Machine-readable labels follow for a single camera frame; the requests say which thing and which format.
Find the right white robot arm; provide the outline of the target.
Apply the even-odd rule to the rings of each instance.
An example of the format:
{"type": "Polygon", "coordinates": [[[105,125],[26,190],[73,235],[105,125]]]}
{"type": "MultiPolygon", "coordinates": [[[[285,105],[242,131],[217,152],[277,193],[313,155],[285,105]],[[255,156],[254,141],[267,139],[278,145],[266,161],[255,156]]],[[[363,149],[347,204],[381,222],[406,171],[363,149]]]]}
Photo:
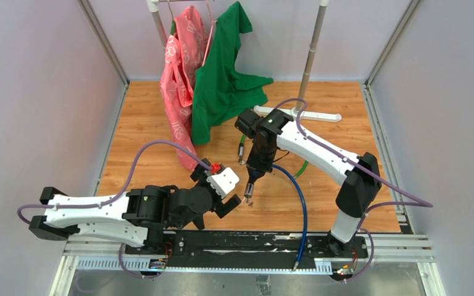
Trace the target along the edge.
{"type": "Polygon", "coordinates": [[[251,109],[238,115],[235,127],[252,140],[246,160],[249,175],[245,196],[250,199],[255,182],[273,170],[278,150],[295,154],[324,171],[339,186],[339,212],[329,232],[329,252],[344,257],[352,250],[351,239],[359,223],[381,189],[377,158],[342,150],[305,129],[279,109],[261,117],[251,109]]]}

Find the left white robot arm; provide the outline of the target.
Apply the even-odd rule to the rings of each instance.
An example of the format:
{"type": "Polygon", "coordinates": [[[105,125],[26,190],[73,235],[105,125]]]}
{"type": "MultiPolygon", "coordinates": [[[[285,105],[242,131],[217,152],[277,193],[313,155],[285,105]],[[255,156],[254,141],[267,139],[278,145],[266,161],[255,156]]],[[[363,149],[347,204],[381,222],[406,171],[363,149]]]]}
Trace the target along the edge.
{"type": "Polygon", "coordinates": [[[232,194],[238,175],[224,165],[211,170],[198,165],[191,174],[191,188],[148,185],[120,195],[71,197],[45,187],[39,199],[42,215],[33,216],[29,230],[38,238],[66,241],[88,236],[143,248],[156,255],[164,248],[164,231],[192,223],[204,229],[204,214],[219,218],[234,210],[241,199],[232,194]]]}

